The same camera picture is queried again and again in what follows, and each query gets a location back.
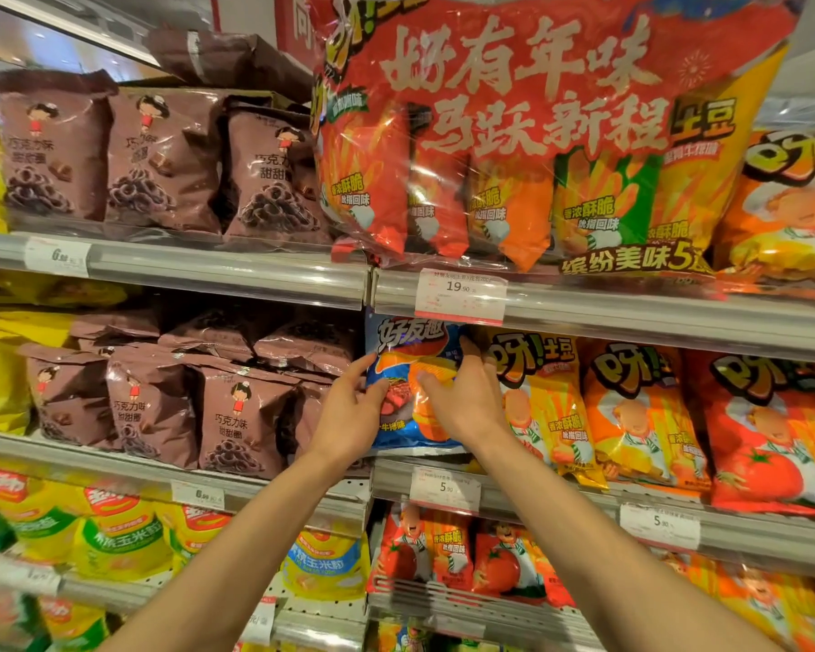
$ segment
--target price label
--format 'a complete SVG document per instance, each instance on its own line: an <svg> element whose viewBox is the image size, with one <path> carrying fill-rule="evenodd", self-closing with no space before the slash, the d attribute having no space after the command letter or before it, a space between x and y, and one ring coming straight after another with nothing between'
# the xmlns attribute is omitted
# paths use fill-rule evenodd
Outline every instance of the price label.
<svg viewBox="0 0 815 652"><path fill-rule="evenodd" d="M420 318L501 325L508 283L500 276L426 268L416 287L414 312Z"/></svg>
<svg viewBox="0 0 815 652"><path fill-rule="evenodd" d="M481 490L482 486L476 478L447 470L417 467L410 482L410 500L427 508L478 515Z"/></svg>
<svg viewBox="0 0 815 652"><path fill-rule="evenodd" d="M172 500L207 510L225 510L223 490L190 482L172 481Z"/></svg>
<svg viewBox="0 0 815 652"><path fill-rule="evenodd" d="M24 593L56 597L61 586L61 576L48 565L34 565L32 562L1 557L0 585Z"/></svg>
<svg viewBox="0 0 815 652"><path fill-rule="evenodd" d="M700 547L700 519L692 515L623 503L619 525L646 542L693 551Z"/></svg>
<svg viewBox="0 0 815 652"><path fill-rule="evenodd" d="M486 625L483 623L468 623L464 620L446 617L445 615L431 615L426 620L426 626L439 634L454 636L455 638L476 638L481 640L486 635Z"/></svg>
<svg viewBox="0 0 815 652"><path fill-rule="evenodd" d="M89 242L31 237L24 245L24 267L36 272L87 279L88 252Z"/></svg>
<svg viewBox="0 0 815 652"><path fill-rule="evenodd" d="M241 632L242 642L252 642L257 645L268 645L272 637L272 625L274 624L274 597L265 596L256 605L254 613L250 616L248 624Z"/></svg>

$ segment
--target price tag holder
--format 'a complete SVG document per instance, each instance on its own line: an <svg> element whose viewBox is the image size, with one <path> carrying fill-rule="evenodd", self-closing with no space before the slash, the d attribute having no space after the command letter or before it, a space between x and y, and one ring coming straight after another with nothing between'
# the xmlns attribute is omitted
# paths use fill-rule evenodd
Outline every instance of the price tag holder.
<svg viewBox="0 0 815 652"><path fill-rule="evenodd" d="M172 500L186 506L206 508L206 510L225 510L223 490L207 485L194 485L189 482L172 481Z"/></svg>
<svg viewBox="0 0 815 652"><path fill-rule="evenodd" d="M426 268L416 287L419 318L500 325L508 301L508 282L500 276Z"/></svg>
<svg viewBox="0 0 815 652"><path fill-rule="evenodd" d="M692 515L623 503L619 525L646 542L693 551L700 547L700 519Z"/></svg>
<svg viewBox="0 0 815 652"><path fill-rule="evenodd" d="M239 640L242 642L256 643L257 645L269 645L272 637L272 625L274 624L274 607L276 600L274 597L265 596L256 605L254 613L250 616L248 624L241 632Z"/></svg>
<svg viewBox="0 0 815 652"><path fill-rule="evenodd" d="M482 640L486 636L486 625L483 623L467 623L445 615L430 615L426 619L426 626L439 634L454 636L455 638L475 638Z"/></svg>
<svg viewBox="0 0 815 652"><path fill-rule="evenodd" d="M416 467L410 482L410 500L417 505L466 515L479 514L481 491L476 478L429 467Z"/></svg>
<svg viewBox="0 0 815 652"><path fill-rule="evenodd" d="M24 245L24 267L35 272L87 279L90 242L31 237Z"/></svg>
<svg viewBox="0 0 815 652"><path fill-rule="evenodd" d="M56 597L61 587L61 576L48 565L0 557L0 585L24 593Z"/></svg>

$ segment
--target forearm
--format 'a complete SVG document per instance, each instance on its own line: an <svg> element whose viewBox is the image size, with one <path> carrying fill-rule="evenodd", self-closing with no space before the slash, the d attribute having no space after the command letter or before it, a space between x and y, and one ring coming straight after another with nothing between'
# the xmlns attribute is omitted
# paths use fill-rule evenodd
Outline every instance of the forearm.
<svg viewBox="0 0 815 652"><path fill-rule="evenodd" d="M778 652L757 629L655 560L526 453L509 430L490 429L473 450L610 652Z"/></svg>
<svg viewBox="0 0 815 652"><path fill-rule="evenodd" d="M304 522L339 478L325 460L300 457L101 649L229 652Z"/></svg>

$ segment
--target blue chip bag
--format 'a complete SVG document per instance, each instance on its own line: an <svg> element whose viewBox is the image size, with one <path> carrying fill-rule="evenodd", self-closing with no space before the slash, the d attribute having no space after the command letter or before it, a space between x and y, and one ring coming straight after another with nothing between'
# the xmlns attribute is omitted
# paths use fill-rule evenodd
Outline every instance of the blue chip bag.
<svg viewBox="0 0 815 652"><path fill-rule="evenodd" d="M452 380L461 364L459 337L465 326L457 322L379 316L366 318L366 350L377 352L367 383L389 380L389 392L380 410L380 429L373 451L393 454L434 455L432 449L458 453L463 449L451 440L435 418L432 404L417 382L424 370L441 382Z"/></svg>

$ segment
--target person's right hand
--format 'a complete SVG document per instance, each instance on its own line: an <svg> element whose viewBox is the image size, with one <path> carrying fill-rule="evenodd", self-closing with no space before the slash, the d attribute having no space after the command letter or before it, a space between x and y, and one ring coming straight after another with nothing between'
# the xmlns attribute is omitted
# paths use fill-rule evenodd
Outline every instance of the person's right hand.
<svg viewBox="0 0 815 652"><path fill-rule="evenodd" d="M501 430L510 434L510 427L504 418L494 360L482 356L467 336L459 342L465 356L452 383L442 384L427 372L420 372L417 379L446 433L476 450L481 440Z"/></svg>

